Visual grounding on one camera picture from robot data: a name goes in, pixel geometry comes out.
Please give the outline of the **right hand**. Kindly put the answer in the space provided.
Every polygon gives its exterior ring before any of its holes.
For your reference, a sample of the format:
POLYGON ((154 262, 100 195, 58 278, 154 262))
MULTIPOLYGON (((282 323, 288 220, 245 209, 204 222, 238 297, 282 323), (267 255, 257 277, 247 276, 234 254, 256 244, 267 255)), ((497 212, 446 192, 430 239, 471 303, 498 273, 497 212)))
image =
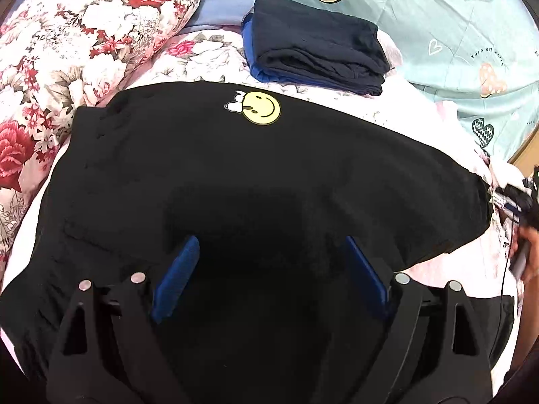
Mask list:
POLYGON ((510 257, 519 262, 520 280, 528 283, 538 276, 538 230, 531 226, 519 226, 513 232, 510 257))

